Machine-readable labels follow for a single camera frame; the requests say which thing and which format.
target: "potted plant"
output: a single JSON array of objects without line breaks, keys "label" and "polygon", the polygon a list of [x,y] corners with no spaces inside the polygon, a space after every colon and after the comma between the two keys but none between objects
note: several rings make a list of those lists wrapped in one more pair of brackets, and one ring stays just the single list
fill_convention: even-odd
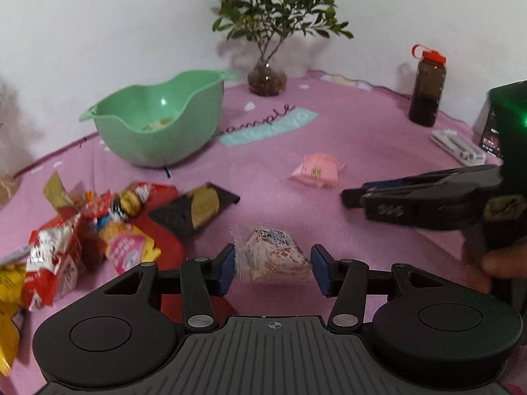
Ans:
[{"label": "potted plant", "polygon": [[274,96],[285,90],[287,77],[275,72],[270,60],[284,40],[297,31],[304,36],[329,33],[353,38],[348,22],[336,18],[336,0],[221,0],[212,31],[228,31],[227,40],[246,38],[258,46],[260,57],[247,76],[251,92]]}]

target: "metal screw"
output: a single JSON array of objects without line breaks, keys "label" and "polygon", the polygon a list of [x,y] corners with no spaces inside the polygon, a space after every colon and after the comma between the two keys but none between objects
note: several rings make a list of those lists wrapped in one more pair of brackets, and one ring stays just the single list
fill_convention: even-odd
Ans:
[{"label": "metal screw", "polygon": [[357,325],[359,319],[355,315],[342,313],[333,317],[333,323],[339,327],[353,327]]},{"label": "metal screw", "polygon": [[214,323],[214,319],[209,315],[194,315],[188,320],[189,326],[194,328],[205,328]]}]

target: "wall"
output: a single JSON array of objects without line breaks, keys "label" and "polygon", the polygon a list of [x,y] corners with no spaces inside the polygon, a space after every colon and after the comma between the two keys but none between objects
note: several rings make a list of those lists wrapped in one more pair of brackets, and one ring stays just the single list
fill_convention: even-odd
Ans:
[{"label": "wall", "polygon": [[[252,63],[211,32],[217,0],[0,0],[0,145],[11,171],[94,131],[80,112],[129,84]],[[442,108],[473,124],[486,91],[527,78],[527,0],[344,0],[356,38],[293,38],[289,74],[309,67],[410,92],[422,42],[449,58]]]}]

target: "hand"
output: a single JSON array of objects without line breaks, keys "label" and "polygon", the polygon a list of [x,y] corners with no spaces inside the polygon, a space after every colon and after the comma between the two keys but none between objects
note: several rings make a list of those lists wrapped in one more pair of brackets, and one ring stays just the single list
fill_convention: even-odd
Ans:
[{"label": "hand", "polygon": [[492,278],[527,278],[527,244],[490,251],[465,268],[465,285],[474,290],[489,293]]}]

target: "white plastic object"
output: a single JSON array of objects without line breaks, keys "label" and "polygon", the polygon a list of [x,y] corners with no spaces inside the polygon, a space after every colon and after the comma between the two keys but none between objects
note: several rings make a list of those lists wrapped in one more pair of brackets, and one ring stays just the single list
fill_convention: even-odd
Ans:
[{"label": "white plastic object", "polygon": [[434,130],[430,139],[464,166],[485,164],[484,151],[460,138],[455,130]]}]

